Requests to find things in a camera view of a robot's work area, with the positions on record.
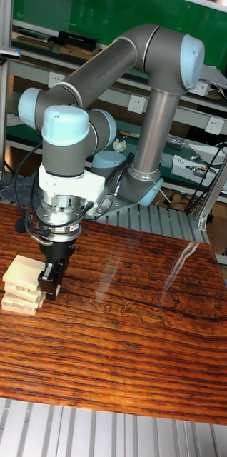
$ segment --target green wall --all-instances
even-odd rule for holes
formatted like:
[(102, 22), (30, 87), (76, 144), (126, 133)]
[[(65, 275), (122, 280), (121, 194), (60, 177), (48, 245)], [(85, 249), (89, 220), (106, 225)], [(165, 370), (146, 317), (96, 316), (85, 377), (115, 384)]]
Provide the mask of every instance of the green wall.
[(201, 39), (207, 65), (224, 71), (227, 64), (227, 14), (185, 0), (15, 0), (14, 18), (104, 44), (131, 27), (155, 23)]

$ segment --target stack of wooden blocks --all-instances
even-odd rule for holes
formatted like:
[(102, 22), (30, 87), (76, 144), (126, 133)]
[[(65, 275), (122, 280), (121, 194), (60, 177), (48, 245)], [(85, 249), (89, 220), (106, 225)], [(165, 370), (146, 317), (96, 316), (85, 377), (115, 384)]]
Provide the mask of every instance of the stack of wooden blocks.
[(44, 268), (43, 262), (16, 256), (3, 276), (5, 294), (1, 301), (2, 309), (34, 316), (46, 296), (38, 282)]

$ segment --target wooden table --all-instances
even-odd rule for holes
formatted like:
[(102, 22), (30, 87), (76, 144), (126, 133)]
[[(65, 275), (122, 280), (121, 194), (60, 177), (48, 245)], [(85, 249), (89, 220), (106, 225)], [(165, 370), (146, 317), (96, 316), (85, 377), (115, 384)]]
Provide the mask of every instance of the wooden table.
[[(0, 302), (15, 255), (43, 260), (18, 216), (0, 204)], [(227, 291), (211, 247), (82, 227), (56, 302), (35, 317), (0, 306), (0, 396), (227, 424)]]

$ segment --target electrical outlet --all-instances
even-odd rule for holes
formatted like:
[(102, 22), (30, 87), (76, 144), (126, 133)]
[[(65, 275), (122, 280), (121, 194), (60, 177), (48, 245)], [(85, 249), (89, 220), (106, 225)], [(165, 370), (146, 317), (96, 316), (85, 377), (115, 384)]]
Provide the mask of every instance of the electrical outlet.
[(223, 119), (220, 119), (218, 117), (211, 117), (205, 128), (205, 131), (210, 134), (213, 134), (213, 135), (219, 135), (223, 124), (224, 124)]
[(146, 103), (145, 97), (138, 97), (137, 95), (131, 95), (127, 109), (128, 109), (128, 111), (132, 111), (137, 114), (142, 114), (145, 103)]
[(64, 78), (65, 78), (64, 74), (54, 73), (53, 71), (50, 71), (48, 87), (49, 88), (53, 87), (59, 81), (63, 81)]

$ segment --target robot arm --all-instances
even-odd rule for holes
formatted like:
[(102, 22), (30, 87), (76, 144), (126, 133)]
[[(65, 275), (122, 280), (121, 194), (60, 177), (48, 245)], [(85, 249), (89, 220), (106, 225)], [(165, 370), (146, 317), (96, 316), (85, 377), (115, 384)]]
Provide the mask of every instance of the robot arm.
[(47, 92), (28, 89), (20, 98), (19, 116), (41, 130), (43, 191), (37, 211), (50, 246), (42, 246), (46, 270), (40, 282), (54, 297), (69, 256), (74, 252), (80, 222), (103, 201), (104, 177), (85, 169), (85, 158), (104, 149), (116, 135), (111, 115), (85, 111), (131, 67), (148, 74), (151, 95), (133, 163), (126, 167), (119, 195), (139, 202), (153, 200), (160, 174), (158, 165), (181, 94), (195, 87), (204, 59), (201, 41), (189, 35), (147, 24), (120, 35)]

